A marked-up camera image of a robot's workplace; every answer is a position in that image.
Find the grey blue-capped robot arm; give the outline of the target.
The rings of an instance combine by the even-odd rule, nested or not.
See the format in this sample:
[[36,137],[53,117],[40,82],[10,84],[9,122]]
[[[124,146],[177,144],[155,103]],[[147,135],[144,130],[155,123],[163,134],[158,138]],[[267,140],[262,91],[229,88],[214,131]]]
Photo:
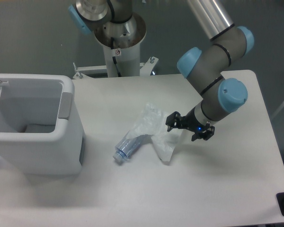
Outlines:
[[[188,114],[174,112],[166,119],[168,130],[184,129],[192,140],[208,140],[215,123],[245,104],[248,92],[237,79],[222,72],[254,46],[254,36],[235,26],[218,0],[190,0],[188,5],[212,45],[206,51],[192,48],[177,62],[179,72],[202,97]],[[140,43],[146,35],[144,20],[133,12],[130,0],[78,0],[68,8],[84,34],[93,33],[102,45],[109,77],[139,76]]]

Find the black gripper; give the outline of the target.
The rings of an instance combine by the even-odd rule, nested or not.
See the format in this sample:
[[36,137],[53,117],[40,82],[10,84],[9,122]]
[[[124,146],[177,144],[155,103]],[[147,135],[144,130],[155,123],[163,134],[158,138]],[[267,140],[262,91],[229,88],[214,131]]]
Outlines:
[[181,116],[179,112],[174,112],[166,118],[167,131],[174,128],[186,129],[194,132],[191,141],[209,140],[215,133],[215,127],[208,123],[200,123],[194,111],[190,111],[187,115]]

